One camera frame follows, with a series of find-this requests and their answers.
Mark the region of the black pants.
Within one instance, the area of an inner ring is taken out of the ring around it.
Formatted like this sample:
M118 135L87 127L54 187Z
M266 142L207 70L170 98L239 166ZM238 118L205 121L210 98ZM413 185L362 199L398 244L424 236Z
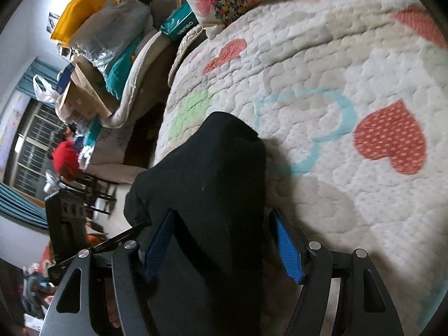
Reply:
M265 168L257 133L216 111L136 177L128 223L169 226L160 267L146 270L160 335L260 334Z

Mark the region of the teal window curtain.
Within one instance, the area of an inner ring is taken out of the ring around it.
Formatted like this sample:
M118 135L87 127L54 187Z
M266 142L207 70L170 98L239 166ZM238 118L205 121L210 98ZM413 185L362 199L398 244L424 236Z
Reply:
M37 100L33 77L56 88L59 70L36 58L25 70L1 113L1 215L25 226L48 229L44 198L47 150L55 146L62 122L54 105Z

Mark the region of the dark wooden chair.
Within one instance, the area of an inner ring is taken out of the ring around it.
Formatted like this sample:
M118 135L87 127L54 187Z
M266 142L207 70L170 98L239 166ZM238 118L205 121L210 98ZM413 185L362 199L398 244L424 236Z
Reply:
M111 215L110 205L116 203L114 190L117 182L109 181L96 175L81 172L74 178L58 175L58 184L83 200L87 211Z

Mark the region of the person in red top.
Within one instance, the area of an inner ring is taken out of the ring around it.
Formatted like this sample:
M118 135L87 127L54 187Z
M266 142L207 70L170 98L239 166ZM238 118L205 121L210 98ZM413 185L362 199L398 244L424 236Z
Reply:
M52 161L53 168L66 181L71 182L83 176L78 157L81 142L76 140L73 130L65 126L58 132L59 143L56 148L49 148L47 157Z

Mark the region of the white plastic bag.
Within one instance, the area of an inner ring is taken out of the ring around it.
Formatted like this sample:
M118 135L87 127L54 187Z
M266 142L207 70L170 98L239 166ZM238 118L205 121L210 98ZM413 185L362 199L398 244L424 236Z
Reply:
M52 88L47 80L38 74L33 77L33 89L37 100L40 102L56 104L59 100L59 93Z

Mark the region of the brown cardboard box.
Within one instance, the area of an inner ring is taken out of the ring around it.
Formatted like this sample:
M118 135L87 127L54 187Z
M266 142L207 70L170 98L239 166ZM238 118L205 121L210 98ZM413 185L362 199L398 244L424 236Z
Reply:
M62 103L87 120L110 117L119 107L119 101L107 91L103 75L82 55L72 65L74 69L62 94Z

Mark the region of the teal folded towel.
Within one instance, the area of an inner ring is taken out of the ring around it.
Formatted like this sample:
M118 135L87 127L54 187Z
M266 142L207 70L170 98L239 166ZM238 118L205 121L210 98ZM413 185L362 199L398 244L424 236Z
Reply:
M128 80L128 76L134 62L132 57L135 56L136 48L142 39L142 36L138 36L132 40L129 46L112 65L109 73L106 75L106 90L118 101L122 99L125 84Z

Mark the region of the clear plastic bag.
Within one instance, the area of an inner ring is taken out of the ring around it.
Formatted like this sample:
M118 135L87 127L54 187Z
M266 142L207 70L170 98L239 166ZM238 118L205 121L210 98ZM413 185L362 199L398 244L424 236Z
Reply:
M150 7L139 0L107 2L74 33L69 46L107 75L150 18Z

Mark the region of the heart-patterned quilted bedspread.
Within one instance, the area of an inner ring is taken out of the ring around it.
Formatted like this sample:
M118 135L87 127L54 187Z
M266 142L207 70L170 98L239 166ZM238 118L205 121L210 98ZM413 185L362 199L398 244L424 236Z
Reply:
M365 249L403 331L447 292L447 44L418 0L271 0L178 68L154 159L215 112L267 149L267 204Z

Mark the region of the yellow bag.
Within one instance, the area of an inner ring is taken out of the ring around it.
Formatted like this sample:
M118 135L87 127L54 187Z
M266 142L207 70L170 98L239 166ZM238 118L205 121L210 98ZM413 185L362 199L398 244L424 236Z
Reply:
M59 18L50 39L68 46L70 38L83 23L107 2L118 4L121 0L71 0Z

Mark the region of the teal tissue box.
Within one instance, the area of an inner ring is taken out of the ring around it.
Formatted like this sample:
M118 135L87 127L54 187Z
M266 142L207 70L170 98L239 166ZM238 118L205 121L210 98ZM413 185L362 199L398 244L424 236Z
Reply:
M185 2L172 11L160 26L160 31L175 41L183 37L190 29L198 25L196 15L190 5Z

